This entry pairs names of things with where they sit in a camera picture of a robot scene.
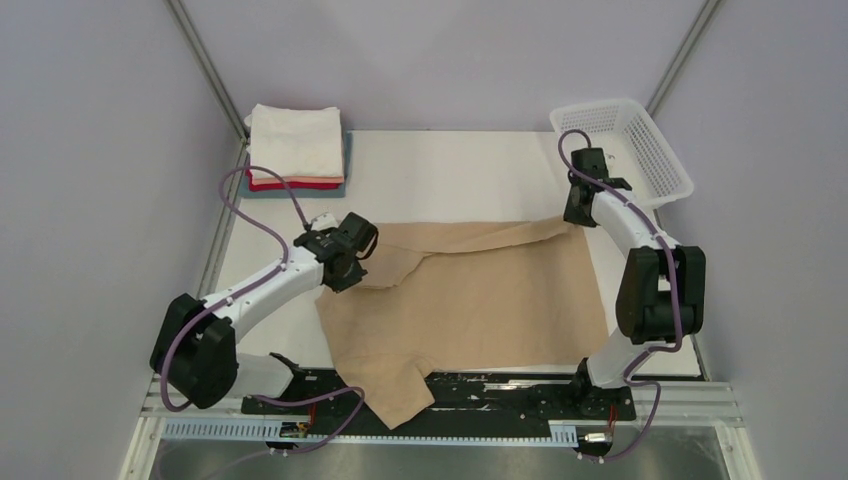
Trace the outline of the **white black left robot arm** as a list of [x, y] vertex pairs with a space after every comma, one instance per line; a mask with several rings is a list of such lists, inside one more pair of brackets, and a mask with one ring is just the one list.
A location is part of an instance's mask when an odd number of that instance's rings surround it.
[[163, 406], [180, 412], [207, 409], [228, 396], [268, 399], [279, 412], [297, 412], [306, 399], [294, 365], [279, 354], [240, 352], [239, 344], [286, 303], [325, 287], [335, 293], [359, 284], [363, 263], [378, 244], [378, 227], [349, 213], [323, 214], [304, 226], [268, 265], [239, 283], [202, 298], [171, 301], [150, 366], [159, 377]]

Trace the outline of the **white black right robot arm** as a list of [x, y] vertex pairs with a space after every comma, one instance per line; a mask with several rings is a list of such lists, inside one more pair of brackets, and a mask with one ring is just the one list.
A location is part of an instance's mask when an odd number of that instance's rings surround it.
[[574, 150], [569, 170], [566, 222], [600, 227], [625, 258], [615, 300], [617, 327], [604, 346], [581, 362], [586, 377], [571, 390], [571, 403], [596, 417], [611, 403], [609, 389], [630, 385], [632, 375], [656, 353], [676, 353], [703, 325], [706, 257], [658, 227], [636, 203], [630, 184], [609, 174], [604, 151]]

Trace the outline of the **beige t shirt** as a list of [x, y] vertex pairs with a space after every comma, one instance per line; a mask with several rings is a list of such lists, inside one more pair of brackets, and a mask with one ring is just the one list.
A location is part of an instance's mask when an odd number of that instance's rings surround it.
[[609, 331], [583, 230], [558, 218], [394, 223], [365, 278], [315, 306], [333, 365], [390, 429], [435, 371], [575, 365]]

